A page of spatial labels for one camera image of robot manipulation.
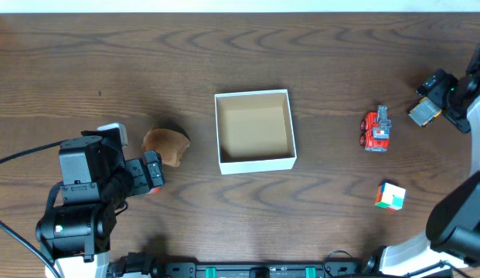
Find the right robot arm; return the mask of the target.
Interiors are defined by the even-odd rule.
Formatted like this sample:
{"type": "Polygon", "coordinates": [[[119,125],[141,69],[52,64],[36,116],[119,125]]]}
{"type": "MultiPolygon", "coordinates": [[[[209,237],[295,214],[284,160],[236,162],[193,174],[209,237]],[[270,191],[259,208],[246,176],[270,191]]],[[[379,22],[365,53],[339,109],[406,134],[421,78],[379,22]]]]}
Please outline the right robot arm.
{"type": "Polygon", "coordinates": [[[416,124],[425,127],[443,115],[471,135],[470,176],[435,205],[424,232],[376,250],[361,265],[361,274],[452,277],[480,266],[480,43],[461,79],[437,69],[417,94],[420,101],[408,113],[416,124]]]}

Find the yellow grey toy truck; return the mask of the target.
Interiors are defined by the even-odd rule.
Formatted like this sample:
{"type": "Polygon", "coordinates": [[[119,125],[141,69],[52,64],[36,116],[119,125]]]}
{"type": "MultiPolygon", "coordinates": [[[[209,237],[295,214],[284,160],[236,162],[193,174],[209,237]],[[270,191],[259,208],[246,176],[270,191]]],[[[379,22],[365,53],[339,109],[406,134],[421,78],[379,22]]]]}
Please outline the yellow grey toy truck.
{"type": "Polygon", "coordinates": [[[408,116],[420,127],[426,127],[438,117],[442,109],[428,97],[421,99],[408,113],[408,116]]]}

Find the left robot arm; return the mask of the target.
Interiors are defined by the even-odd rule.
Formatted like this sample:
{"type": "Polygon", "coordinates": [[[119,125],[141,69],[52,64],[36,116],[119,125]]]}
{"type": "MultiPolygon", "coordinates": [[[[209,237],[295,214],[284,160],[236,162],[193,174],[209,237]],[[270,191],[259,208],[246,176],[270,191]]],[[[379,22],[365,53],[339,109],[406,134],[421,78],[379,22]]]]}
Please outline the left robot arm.
{"type": "Polygon", "coordinates": [[[50,191],[36,226],[48,277],[122,277],[158,274],[150,258],[131,254],[111,263],[111,233],[128,198],[165,184],[156,151],[127,160],[122,124],[109,124],[61,143],[62,181],[50,191]]]}

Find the red toy fire truck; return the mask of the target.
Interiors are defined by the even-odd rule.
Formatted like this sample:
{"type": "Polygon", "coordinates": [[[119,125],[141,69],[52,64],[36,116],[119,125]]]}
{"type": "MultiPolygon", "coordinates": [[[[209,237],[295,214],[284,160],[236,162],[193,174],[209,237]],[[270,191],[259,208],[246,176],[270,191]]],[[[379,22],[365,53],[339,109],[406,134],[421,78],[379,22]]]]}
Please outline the red toy fire truck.
{"type": "Polygon", "coordinates": [[[391,120],[387,116],[387,106],[379,105],[376,111],[367,113],[361,121],[362,134],[359,144],[366,151],[387,151],[390,144],[391,127],[391,120]]]}

